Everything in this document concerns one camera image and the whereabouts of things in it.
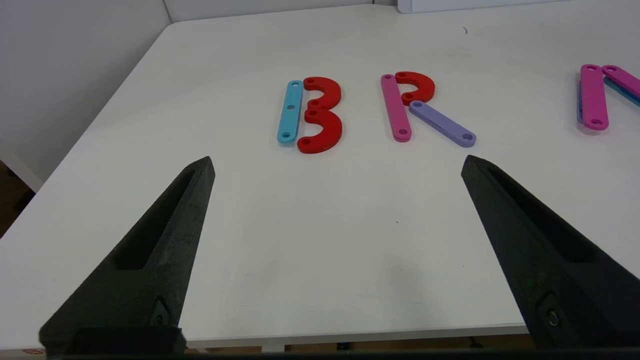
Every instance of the floor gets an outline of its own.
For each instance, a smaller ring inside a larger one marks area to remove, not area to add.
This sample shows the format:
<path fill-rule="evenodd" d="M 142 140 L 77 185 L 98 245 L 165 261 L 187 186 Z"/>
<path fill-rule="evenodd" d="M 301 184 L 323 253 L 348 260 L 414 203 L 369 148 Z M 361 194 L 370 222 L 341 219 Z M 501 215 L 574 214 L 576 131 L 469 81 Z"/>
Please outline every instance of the floor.
<path fill-rule="evenodd" d="M 500 336 L 475 336 L 473 338 L 441 338 L 441 339 L 416 339 L 394 341 L 368 341 L 361 343 L 348 343 L 348 351 L 353 352 L 398 352 L 416 350 L 434 350 L 448 348 L 533 348 L 535 347 L 528 334 L 500 335 Z M 327 353 L 337 352 L 338 346 L 330 344 L 287 345 L 286 352 L 303 353 Z M 189 349 L 187 353 L 197 353 L 201 350 Z M 207 352 L 215 354 L 251 354 L 262 351 L 261 347 L 228 347 L 208 348 Z"/>
<path fill-rule="evenodd" d="M 0 238 L 33 196 L 31 189 L 0 161 Z"/>
<path fill-rule="evenodd" d="M 2 235 L 11 226 L 13 221 L 20 215 L 20 212 L 27 206 L 34 193 L 15 174 L 0 162 L 0 241 Z M 341 343 L 341 348 L 349 351 L 402 351 L 402 350 L 425 350 L 443 348 L 531 348 L 533 341 L 528 334 L 522 335 L 502 335 L 502 336 L 476 336 L 473 338 L 441 338 L 441 339 L 418 339 L 418 340 L 396 340 L 396 341 L 369 341 L 360 343 Z M 286 352 L 336 352 L 339 345 L 330 344 L 309 344 L 309 345 L 287 345 Z M 189 349 L 187 352 L 198 352 L 201 350 Z M 261 347 L 231 347 L 231 348 L 208 348 L 207 352 L 215 354 L 249 354 L 261 352 Z"/>

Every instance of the pink bar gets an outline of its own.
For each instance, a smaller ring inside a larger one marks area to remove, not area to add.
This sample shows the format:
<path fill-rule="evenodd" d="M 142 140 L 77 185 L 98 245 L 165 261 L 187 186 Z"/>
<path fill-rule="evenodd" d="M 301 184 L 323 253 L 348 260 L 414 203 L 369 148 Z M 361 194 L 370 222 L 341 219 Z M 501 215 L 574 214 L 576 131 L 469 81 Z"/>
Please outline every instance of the pink bar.
<path fill-rule="evenodd" d="M 406 109 L 400 97 L 400 90 L 396 83 L 396 77 L 391 74 L 382 75 L 380 78 L 382 93 L 385 95 L 387 113 L 391 122 L 391 131 L 397 142 L 407 142 L 411 140 L 411 124 L 406 116 Z"/>
<path fill-rule="evenodd" d="M 602 69 L 598 65 L 587 64 L 580 68 L 580 94 L 582 123 L 592 130 L 602 131 L 609 127 Z"/>
<path fill-rule="evenodd" d="M 615 65 L 604 65 L 602 72 L 614 83 L 627 89 L 635 97 L 640 97 L 640 79 Z"/>

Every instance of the plastic letter piece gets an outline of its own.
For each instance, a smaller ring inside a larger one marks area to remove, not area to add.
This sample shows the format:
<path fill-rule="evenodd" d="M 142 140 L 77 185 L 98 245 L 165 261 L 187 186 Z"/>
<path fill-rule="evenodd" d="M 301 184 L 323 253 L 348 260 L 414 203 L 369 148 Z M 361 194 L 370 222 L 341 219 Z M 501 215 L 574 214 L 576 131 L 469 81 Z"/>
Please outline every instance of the plastic letter piece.
<path fill-rule="evenodd" d="M 462 147 L 471 147 L 476 143 L 474 133 L 422 101 L 413 101 L 409 106 L 409 111 Z"/>
<path fill-rule="evenodd" d="M 390 74 L 382 75 L 380 85 L 385 96 L 385 104 L 387 105 L 387 113 L 389 114 L 391 132 L 393 132 L 394 139 L 397 142 L 411 140 L 411 124 L 409 124 L 406 109 L 402 98 L 400 98 L 400 90 L 398 90 L 396 78 Z"/>
<path fill-rule="evenodd" d="M 436 92 L 436 85 L 427 75 L 418 72 L 401 71 L 396 72 L 396 81 L 399 84 L 411 84 L 417 87 L 417 90 L 405 92 L 402 94 L 402 102 L 405 106 L 409 106 L 412 101 L 427 102 L 431 100 Z"/>
<path fill-rule="evenodd" d="M 331 149 L 342 136 L 342 121 L 338 115 L 326 109 L 307 109 L 305 121 L 322 126 L 318 135 L 304 136 L 298 140 L 298 149 L 304 154 L 317 154 Z"/>
<path fill-rule="evenodd" d="M 586 127 L 597 131 L 609 127 L 602 69 L 598 65 L 587 64 L 580 68 L 579 102 L 582 105 L 582 123 Z"/>
<path fill-rule="evenodd" d="M 278 142 L 283 145 L 293 144 L 298 137 L 300 105 L 302 105 L 302 81 L 290 81 L 284 95 L 280 125 L 278 126 Z"/>
<path fill-rule="evenodd" d="M 605 84 L 640 106 L 640 79 L 615 65 L 604 65 L 602 72 L 606 75 Z"/>
<path fill-rule="evenodd" d="M 307 109 L 329 110 L 338 105 L 338 102 L 340 102 L 342 98 L 340 85 L 331 79 L 320 76 L 305 79 L 305 90 L 319 90 L 324 93 L 324 95 L 317 99 L 309 100 Z"/>

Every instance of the hole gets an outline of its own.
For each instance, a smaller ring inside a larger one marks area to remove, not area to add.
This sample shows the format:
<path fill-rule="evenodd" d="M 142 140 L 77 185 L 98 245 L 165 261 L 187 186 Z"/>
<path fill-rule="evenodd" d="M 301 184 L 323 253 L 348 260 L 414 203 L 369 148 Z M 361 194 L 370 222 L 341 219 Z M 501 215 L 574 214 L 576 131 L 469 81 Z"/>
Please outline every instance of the hole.
<path fill-rule="evenodd" d="M 499 186 L 511 197 L 515 204 L 531 221 L 548 244 L 553 246 L 563 259 L 570 263 L 590 263 L 596 259 L 594 245 L 571 225 L 562 221 L 553 211 L 542 202 L 524 190 L 505 173 L 499 170 L 487 169 Z"/>

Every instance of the blue bar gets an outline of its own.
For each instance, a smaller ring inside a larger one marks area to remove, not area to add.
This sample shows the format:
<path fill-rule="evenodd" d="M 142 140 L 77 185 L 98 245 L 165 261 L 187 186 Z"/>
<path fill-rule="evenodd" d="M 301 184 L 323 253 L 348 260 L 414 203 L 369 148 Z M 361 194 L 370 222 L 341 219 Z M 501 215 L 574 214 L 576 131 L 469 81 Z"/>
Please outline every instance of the blue bar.
<path fill-rule="evenodd" d="M 287 84 L 287 93 L 284 95 L 280 125 L 278 126 L 278 142 L 282 145 L 291 145 L 298 137 L 302 90 L 303 86 L 300 80 L 290 81 Z"/>

